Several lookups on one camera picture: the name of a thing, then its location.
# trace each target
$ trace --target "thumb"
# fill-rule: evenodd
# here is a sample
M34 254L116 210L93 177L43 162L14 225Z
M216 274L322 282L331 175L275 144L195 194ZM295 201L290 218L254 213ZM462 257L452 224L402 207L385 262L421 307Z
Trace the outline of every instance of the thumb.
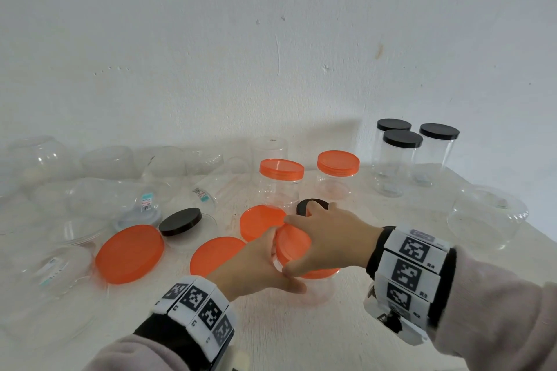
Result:
M300 280L284 276L279 270L275 270L275 272L273 288L300 295L308 290L305 283L302 283Z
M288 262L283 267L282 272L287 276L297 277L318 269L319 267L316 266L312 253L312 249L309 248L302 258Z

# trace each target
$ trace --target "table surface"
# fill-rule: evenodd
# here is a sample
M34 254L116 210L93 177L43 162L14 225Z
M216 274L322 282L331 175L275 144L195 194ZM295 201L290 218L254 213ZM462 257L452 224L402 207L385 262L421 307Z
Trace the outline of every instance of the table surface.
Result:
M316 196L314 183L315 172L307 172L300 199ZM370 189L369 173L362 170L354 179L355 193L339 205L373 225L412 225L459 243L450 233L446 217L466 184L447 170L436 187L411 188L403 197L389 199ZM246 186L215 212L221 235L240 237L240 215L254 204L256 192L253 186ZM188 207L186 193L184 187L164 206L165 216ZM504 250L473 250L472 254L535 283L557 280L557 244L527 223ZM102 313L63 345L23 354L0 335L2 369L80 370L100 348L134 331L151 305L188 273L190 257L168 248L147 276L127 285L110 286ZM363 269L341 270L335 283L333 298L314 307L298 306L275 289L234 302L239 324L233 344L249 354L251 370L434 371L464 367L462 359L437 353L431 342L416 347L404 344L370 317L362 302L371 280Z

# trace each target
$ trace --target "black lid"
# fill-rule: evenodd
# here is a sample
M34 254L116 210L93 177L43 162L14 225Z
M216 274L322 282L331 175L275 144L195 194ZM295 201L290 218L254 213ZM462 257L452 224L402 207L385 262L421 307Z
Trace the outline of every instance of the black lid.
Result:
M460 131L449 125L442 125L441 123L424 123L419 128L419 132L434 139L457 139Z
M329 209L329 203L326 201L323 201L322 199L318 199L318 198L308 198L308 199L304 199L302 201L300 201L296 207L296 214L298 216L305 216L306 215L306 206L308 205L308 202L310 201L315 201L316 203L318 203L320 206L322 206L324 209L328 210Z
M175 236L190 230L203 218L198 208L186 208L168 216L159 225L159 231L163 236Z
M409 130L391 129L385 131L383 141L394 147L418 148L422 144L423 137Z
M380 119L377 121L377 129L381 130L389 130L389 129L404 129L410 130L412 128L412 124L407 121L403 121L401 119Z

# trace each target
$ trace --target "sticker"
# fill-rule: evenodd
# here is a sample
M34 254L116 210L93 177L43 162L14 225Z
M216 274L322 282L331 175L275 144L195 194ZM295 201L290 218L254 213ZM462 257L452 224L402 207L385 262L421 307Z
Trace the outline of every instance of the sticker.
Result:
M39 286L46 286L48 285L52 279L54 279L56 276L59 275L59 273L66 268L67 266L67 261L64 262L63 259L58 258L58 257L54 257L52 258L52 260L50 260L49 262L47 262L43 267L41 267L37 273L35 273L36 276L44 276L46 274L47 271L50 271L48 273L48 275L41 280L41 282L39 283Z
M209 194L207 192L200 190L199 188L194 189L193 192L197 194L201 202L207 202L211 199L211 197L209 197Z
M153 193L143 194L141 197L141 211L147 211L151 209L153 204Z

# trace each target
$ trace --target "orange jar lid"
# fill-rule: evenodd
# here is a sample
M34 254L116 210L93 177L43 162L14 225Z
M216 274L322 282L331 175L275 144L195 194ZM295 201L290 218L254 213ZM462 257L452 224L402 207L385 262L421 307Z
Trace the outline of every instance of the orange jar lid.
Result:
M283 225L277 230L277 260L284 267L288 262L302 258L311 246L311 239L306 232L291 225ZM324 279L334 275L339 269L313 270L302 276L303 279Z
M121 285L149 273L163 252L163 237L155 227L132 226L108 239L95 257L95 265L108 283Z
M303 179L304 167L292 160L268 158L259 165L259 173L277 181L299 181Z
M255 206L248 208L240 217L240 234L251 242L273 226L282 226L286 213L277 207Z
M360 159L348 151L324 151L317 157L317 168L330 176L353 176L360 169Z
M246 243L232 236L221 236L201 245L189 262L192 276L207 277L214 270L238 254Z

